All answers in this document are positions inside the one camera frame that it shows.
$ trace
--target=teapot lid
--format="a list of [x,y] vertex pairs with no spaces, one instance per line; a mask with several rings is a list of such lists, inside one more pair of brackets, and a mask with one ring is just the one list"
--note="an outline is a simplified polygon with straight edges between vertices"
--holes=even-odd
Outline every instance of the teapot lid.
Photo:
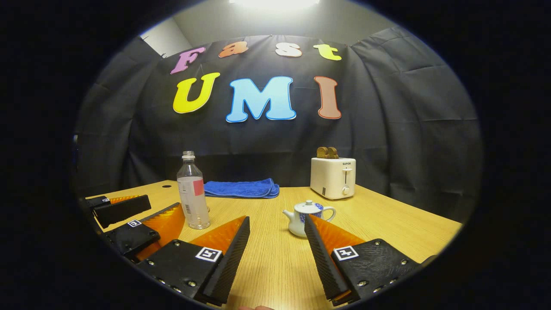
[[306,200],[306,202],[296,204],[295,210],[300,213],[318,213],[323,210],[323,206],[321,204],[316,204],[311,200]]

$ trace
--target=white toaster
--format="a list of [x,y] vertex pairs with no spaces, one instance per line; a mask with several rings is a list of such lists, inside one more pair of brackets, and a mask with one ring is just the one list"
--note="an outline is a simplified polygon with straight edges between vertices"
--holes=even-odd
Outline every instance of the white toaster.
[[312,158],[310,188],[328,199],[341,199],[354,195],[356,159]]

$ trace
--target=folded towel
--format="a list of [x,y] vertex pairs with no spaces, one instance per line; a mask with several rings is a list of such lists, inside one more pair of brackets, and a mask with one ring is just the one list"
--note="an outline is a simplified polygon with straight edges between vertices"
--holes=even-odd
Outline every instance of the folded towel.
[[279,195],[279,185],[271,178],[254,182],[216,182],[204,185],[205,196],[227,198],[275,198]]

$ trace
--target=light blue letter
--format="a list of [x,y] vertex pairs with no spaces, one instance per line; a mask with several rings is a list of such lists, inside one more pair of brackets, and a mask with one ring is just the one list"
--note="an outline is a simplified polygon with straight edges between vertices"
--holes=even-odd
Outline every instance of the light blue letter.
[[289,99],[289,85],[293,82],[290,77],[273,77],[268,81],[263,91],[258,90],[249,78],[236,79],[230,83],[234,88],[234,100],[231,103],[231,113],[226,116],[227,122],[245,121],[245,104],[255,120],[262,116],[264,108],[270,101],[270,110],[266,112],[269,120],[292,120],[296,112],[291,108]]

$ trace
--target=black curtain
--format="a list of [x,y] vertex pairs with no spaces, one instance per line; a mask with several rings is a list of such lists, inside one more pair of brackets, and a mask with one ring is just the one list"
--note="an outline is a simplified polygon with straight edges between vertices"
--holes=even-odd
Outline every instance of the black curtain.
[[[224,46],[248,50],[218,57]],[[303,55],[282,57],[278,42]],[[322,58],[317,44],[338,49]],[[141,57],[127,60],[134,46]],[[346,46],[298,36],[252,36],[203,45],[185,71],[170,74],[179,55],[161,59],[136,39],[105,68],[83,105],[77,126],[81,195],[101,194],[176,178],[181,152],[195,151],[205,181],[273,178],[280,186],[309,186],[310,158],[319,146],[357,160],[356,183],[429,212],[463,222],[476,203],[482,170],[477,116],[452,69],[400,27]],[[178,82],[220,72],[208,102],[197,111],[172,108]],[[275,76],[293,79],[296,118],[263,114],[228,123],[233,89],[250,78],[259,90]],[[321,118],[315,76],[334,79],[342,117]]]

